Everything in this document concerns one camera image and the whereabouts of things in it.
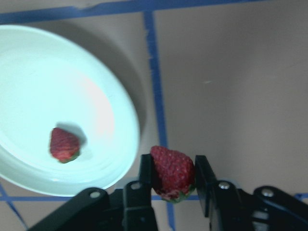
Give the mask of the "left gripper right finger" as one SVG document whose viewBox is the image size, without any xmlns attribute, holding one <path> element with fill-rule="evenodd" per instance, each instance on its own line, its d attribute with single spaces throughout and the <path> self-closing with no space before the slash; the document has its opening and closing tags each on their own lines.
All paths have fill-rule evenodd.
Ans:
<svg viewBox="0 0 308 231">
<path fill-rule="evenodd" d="M 195 185 L 211 231 L 254 230 L 238 189 L 228 180 L 218 180 L 204 155 L 195 157 Z"/>
</svg>

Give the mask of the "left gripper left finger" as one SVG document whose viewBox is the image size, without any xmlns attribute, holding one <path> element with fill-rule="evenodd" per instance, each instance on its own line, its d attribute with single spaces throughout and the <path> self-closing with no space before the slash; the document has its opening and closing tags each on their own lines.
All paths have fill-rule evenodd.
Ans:
<svg viewBox="0 0 308 231">
<path fill-rule="evenodd" d="M 125 231 L 157 231 L 152 207 L 154 163 L 150 154 L 140 159 L 139 176 L 123 189 L 123 229 Z"/>
</svg>

